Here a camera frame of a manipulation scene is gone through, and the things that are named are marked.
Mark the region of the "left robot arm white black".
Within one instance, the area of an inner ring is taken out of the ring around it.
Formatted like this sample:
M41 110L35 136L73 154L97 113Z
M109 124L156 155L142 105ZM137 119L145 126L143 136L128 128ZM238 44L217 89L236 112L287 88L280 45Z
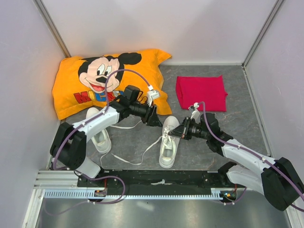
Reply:
M129 85L122 95L91 117L74 124L62 123L50 148L53 163L60 161L67 168L85 175L94 187L101 186L104 182L101 167L86 155L89 140L130 115L140 117L142 123L147 126L162 127L157 115L157 106L153 103L160 97L160 93L151 89L147 93L147 101L143 104L138 101L139 93L139 88Z

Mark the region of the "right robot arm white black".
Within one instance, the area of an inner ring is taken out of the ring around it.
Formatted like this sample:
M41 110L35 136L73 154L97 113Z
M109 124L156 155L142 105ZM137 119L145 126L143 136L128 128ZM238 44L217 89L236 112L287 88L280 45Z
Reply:
M220 129L214 114L202 114L200 123L186 117L179 126L169 130L168 135L185 140L201 138L210 150L233 160L224 165L223 172L217 176L223 187L232 183L248 187L280 211L304 197L304 184L288 159L274 159L245 147Z

